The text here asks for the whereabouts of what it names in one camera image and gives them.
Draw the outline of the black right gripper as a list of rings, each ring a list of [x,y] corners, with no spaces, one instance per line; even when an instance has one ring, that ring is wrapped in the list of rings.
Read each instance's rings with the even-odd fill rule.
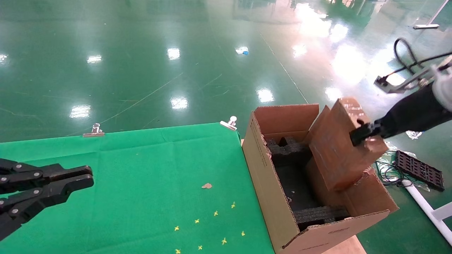
[[[376,135],[389,138],[407,131],[424,132],[450,121],[452,113],[437,101],[433,87],[430,83],[404,97],[374,122],[357,119],[359,127],[349,132],[352,145],[356,147]]]

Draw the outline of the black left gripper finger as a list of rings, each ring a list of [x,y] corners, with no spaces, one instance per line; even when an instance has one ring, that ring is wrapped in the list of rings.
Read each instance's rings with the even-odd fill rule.
[[[44,209],[63,204],[72,192],[93,185],[92,175],[81,175],[1,198],[0,239],[10,236]]]
[[[93,176],[89,166],[64,169],[60,164],[33,166],[8,159],[0,159],[0,194],[10,194],[43,187],[57,181],[79,176]]]

